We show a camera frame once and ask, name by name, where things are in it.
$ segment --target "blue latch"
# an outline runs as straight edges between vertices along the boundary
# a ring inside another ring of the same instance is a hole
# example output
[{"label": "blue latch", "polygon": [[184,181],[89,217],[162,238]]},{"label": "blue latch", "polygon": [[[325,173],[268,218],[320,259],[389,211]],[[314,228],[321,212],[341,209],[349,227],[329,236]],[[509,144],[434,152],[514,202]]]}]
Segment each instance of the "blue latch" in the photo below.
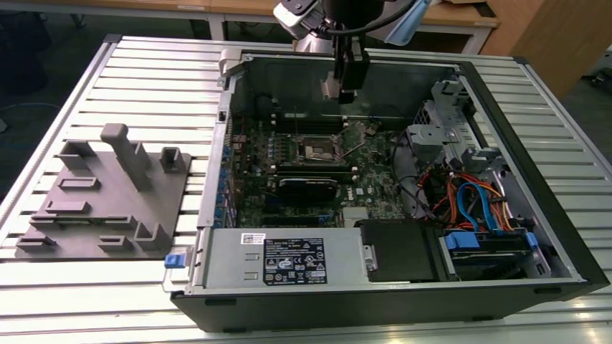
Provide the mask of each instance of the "blue latch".
[{"label": "blue latch", "polygon": [[480,247],[473,231],[454,231],[444,237],[448,249],[477,249]]},{"label": "blue latch", "polygon": [[166,269],[184,269],[184,254],[166,254],[164,266]]},{"label": "blue latch", "polygon": [[529,247],[534,249],[537,247],[537,238],[533,233],[525,234],[526,242],[529,243]]}]

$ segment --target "power supply label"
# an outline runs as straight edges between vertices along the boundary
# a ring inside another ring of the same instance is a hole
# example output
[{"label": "power supply label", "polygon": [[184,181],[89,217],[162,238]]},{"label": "power supply label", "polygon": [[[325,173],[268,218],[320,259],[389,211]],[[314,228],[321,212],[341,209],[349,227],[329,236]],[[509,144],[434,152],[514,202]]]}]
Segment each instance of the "power supply label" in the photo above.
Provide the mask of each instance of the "power supply label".
[{"label": "power supply label", "polygon": [[264,283],[266,285],[326,283],[322,238],[264,241]]}]

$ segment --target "barcode sticker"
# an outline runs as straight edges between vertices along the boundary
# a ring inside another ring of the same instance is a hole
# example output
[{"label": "barcode sticker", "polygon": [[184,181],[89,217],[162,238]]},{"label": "barcode sticker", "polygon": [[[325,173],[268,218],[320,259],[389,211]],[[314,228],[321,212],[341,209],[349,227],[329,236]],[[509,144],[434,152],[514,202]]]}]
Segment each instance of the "barcode sticker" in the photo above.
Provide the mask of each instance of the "barcode sticker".
[{"label": "barcode sticker", "polygon": [[178,5],[178,9],[192,9],[194,11],[204,11],[204,6],[188,6],[188,5]]}]

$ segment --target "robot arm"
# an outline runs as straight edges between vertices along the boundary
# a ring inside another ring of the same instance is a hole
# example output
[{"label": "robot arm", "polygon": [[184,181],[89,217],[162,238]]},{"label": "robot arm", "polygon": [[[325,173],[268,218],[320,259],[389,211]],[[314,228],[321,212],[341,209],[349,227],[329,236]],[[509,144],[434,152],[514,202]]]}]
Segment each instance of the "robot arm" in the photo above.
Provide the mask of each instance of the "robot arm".
[{"label": "robot arm", "polygon": [[353,102],[354,90],[364,85],[370,63],[365,33],[401,18],[416,2],[406,0],[393,15],[372,22],[382,14],[385,1],[394,0],[281,0],[274,8],[282,28],[300,43],[305,42],[298,49],[333,53],[333,71],[322,83],[322,94],[340,104]]}]

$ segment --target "wooden table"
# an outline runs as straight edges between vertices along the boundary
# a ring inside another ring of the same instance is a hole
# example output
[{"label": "wooden table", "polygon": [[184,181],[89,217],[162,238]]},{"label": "wooden table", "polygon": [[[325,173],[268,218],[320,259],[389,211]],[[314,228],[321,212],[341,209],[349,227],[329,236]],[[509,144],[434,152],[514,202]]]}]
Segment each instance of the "wooden table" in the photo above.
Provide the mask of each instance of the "wooden table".
[{"label": "wooden table", "polygon": [[[225,22],[276,22],[272,10],[277,3],[278,0],[210,0],[209,16],[216,16],[210,21],[212,39],[225,38]],[[468,35],[469,40],[462,53],[477,54],[492,29],[498,24],[498,19],[482,17],[472,5],[454,5],[444,2],[429,8],[417,30]],[[384,28],[377,30],[372,36],[382,39],[389,31],[390,28]]]},{"label": "wooden table", "polygon": [[[221,41],[226,38],[226,22],[276,23],[272,10],[277,2],[278,0],[0,0],[0,9],[208,20],[210,37]],[[497,26],[498,20],[480,16],[473,6],[442,3],[429,8],[418,31],[468,35],[470,38],[462,52],[477,54]]]}]

